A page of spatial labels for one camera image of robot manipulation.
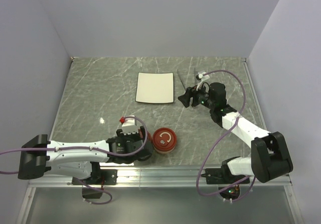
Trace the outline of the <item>metal serving tongs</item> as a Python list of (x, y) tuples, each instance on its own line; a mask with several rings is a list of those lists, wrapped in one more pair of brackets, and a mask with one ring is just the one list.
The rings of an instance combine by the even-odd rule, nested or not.
[[(198, 70), (196, 69), (196, 68), (194, 68), (194, 70), (193, 70), (193, 79), (194, 79), (194, 87), (199, 87), (200, 86), (200, 80), (198, 79), (198, 74), (199, 74), (199, 72), (198, 72)], [(178, 78), (179, 78), (179, 80), (180, 80), (180, 82), (181, 82), (181, 84), (182, 84), (182, 86), (183, 86), (183, 88), (184, 88), (184, 90), (187, 90), (187, 83), (188, 83), (188, 76), (184, 76), (183, 75), (183, 72), (182, 71), (180, 71), (180, 69), (177, 69), (177, 76), (178, 76)]]

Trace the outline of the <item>red container lid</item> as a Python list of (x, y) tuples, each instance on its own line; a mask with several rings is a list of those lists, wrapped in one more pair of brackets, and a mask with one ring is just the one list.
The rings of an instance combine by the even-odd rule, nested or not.
[[(141, 139), (144, 140), (145, 139), (145, 130), (139, 129), (139, 135), (140, 135)], [(147, 141), (152, 143), (152, 136), (149, 132), (147, 133)]]
[(177, 136), (175, 132), (169, 128), (159, 128), (157, 129), (153, 136), (152, 142), (154, 144), (161, 145), (177, 145)]

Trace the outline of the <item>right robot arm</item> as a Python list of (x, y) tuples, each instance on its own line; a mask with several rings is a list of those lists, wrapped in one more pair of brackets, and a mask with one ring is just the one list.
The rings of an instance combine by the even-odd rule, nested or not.
[(249, 158), (233, 157), (222, 162), (216, 177), (231, 184), (245, 176), (254, 176), (266, 183), (293, 171), (293, 163), (285, 137), (271, 133), (242, 117), (226, 100), (225, 85), (214, 82), (188, 87), (178, 97), (184, 107), (203, 105), (209, 109), (213, 122), (241, 139), (250, 149)]

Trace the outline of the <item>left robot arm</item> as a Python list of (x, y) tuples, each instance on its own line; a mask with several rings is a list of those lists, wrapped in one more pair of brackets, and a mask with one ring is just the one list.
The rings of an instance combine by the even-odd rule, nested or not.
[(100, 163), (117, 165), (148, 160), (153, 154), (148, 135), (144, 127), (131, 134), (118, 129), (115, 137), (89, 143), (49, 141), (47, 135), (37, 135), (22, 146), (18, 178), (62, 175), (95, 185), (102, 178)]

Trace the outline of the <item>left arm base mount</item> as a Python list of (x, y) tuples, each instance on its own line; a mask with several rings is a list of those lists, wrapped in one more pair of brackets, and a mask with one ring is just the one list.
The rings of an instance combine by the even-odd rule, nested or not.
[[(78, 180), (77, 178), (73, 177), (71, 184), (72, 185), (82, 185), (85, 183), (89, 186), (98, 185), (98, 188), (104, 190), (105, 185), (115, 185), (117, 182), (117, 170), (116, 169), (103, 169), (103, 170), (94, 170), (91, 173), (91, 176), (83, 179)], [(103, 193), (97, 190), (93, 190), (89, 187), (83, 185), (82, 187), (82, 197), (85, 199), (100, 199)]]

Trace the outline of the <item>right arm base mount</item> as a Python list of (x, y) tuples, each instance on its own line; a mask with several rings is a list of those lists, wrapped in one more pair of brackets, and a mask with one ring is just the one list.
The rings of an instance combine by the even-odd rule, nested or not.
[[(236, 181), (241, 180), (245, 175), (232, 175), (228, 168), (206, 168), (205, 172), (201, 174), (201, 177), (206, 179), (206, 184), (223, 184), (225, 186), (233, 184)], [(234, 201), (241, 195), (240, 184), (249, 184), (250, 179), (247, 178), (244, 181), (234, 184), (232, 187), (222, 191), (219, 195), (223, 200)]]

